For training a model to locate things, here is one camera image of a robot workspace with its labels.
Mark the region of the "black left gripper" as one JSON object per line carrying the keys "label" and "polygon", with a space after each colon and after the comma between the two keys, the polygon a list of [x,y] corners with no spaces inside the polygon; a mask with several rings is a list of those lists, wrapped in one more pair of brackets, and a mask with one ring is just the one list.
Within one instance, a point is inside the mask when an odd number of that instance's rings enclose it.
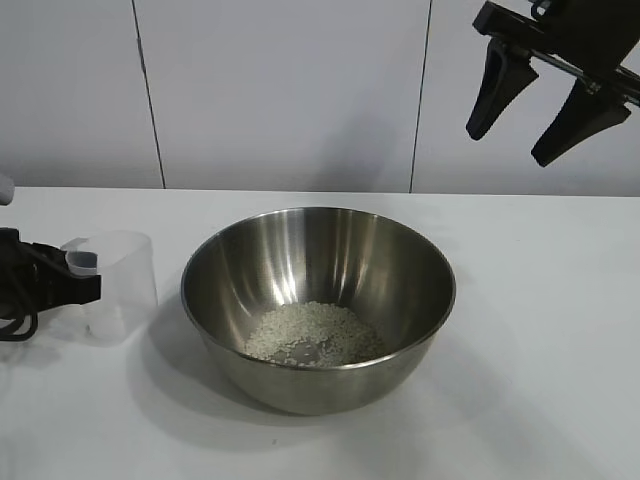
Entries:
{"label": "black left gripper", "polygon": [[98,255],[62,250],[20,239],[14,228],[1,228],[1,319],[32,320],[37,316],[38,263],[68,275],[55,275],[47,287],[47,305],[85,305],[101,299]]}

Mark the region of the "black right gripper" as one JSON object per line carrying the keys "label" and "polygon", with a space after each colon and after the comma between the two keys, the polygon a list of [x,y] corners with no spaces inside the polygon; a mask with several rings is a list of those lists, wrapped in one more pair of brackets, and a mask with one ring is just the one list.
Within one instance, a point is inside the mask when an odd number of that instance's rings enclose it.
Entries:
{"label": "black right gripper", "polygon": [[538,77],[532,55],[584,80],[531,150],[548,166],[577,144],[620,125],[639,104],[639,75],[622,66],[639,43],[637,1],[533,1],[523,16],[487,1],[473,21],[489,42],[478,96],[466,124],[480,140],[506,107]]}

